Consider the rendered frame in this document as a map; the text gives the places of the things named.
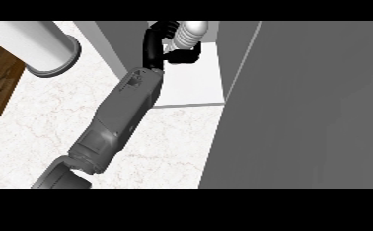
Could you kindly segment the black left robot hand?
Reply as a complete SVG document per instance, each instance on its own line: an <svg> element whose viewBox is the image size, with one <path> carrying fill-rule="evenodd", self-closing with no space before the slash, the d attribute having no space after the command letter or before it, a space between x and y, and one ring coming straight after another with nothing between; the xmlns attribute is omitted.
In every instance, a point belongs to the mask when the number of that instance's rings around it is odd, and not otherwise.
<svg viewBox="0 0 373 231"><path fill-rule="evenodd" d="M164 69L164 61L171 64L195 64L201 55L201 42L192 49L176 49L164 52L162 40L176 36L180 23L177 21L158 21L146 30L143 38L143 67Z"/></svg>

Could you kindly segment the white ribbed water bottle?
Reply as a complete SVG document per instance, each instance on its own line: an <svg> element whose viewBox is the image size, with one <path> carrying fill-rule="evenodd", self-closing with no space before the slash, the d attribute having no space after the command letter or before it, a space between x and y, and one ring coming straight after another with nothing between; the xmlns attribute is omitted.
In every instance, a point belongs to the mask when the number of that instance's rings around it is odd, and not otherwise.
<svg viewBox="0 0 373 231"><path fill-rule="evenodd" d="M183 21L165 52L177 49L190 50L201 41L208 30L208 21Z"/></svg>

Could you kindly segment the grey cabinet with white shelf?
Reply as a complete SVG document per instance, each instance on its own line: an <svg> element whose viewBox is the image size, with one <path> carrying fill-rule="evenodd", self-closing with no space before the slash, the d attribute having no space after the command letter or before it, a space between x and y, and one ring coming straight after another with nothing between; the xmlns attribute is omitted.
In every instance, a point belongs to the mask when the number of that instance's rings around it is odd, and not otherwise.
<svg viewBox="0 0 373 231"><path fill-rule="evenodd" d="M145 30L153 21L74 21L118 79L142 65ZM199 61L165 63L165 80L155 107L223 105L245 65L261 21L210 21Z"/></svg>

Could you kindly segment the grey cabinet door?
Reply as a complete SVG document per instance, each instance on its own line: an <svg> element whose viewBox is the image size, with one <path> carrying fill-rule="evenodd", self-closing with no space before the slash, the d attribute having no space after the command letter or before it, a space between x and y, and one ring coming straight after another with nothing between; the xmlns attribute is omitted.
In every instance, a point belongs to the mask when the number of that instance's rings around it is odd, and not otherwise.
<svg viewBox="0 0 373 231"><path fill-rule="evenodd" d="M373 22L264 23L205 188L373 188Z"/></svg>

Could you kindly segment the white cylindrical appliance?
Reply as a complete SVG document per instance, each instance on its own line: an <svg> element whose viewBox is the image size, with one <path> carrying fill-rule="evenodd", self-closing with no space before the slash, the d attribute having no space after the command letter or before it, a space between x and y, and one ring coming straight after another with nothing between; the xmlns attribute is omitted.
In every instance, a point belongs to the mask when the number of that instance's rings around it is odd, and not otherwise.
<svg viewBox="0 0 373 231"><path fill-rule="evenodd" d="M0 46L40 78L62 75L81 54L78 40L53 21L0 21Z"/></svg>

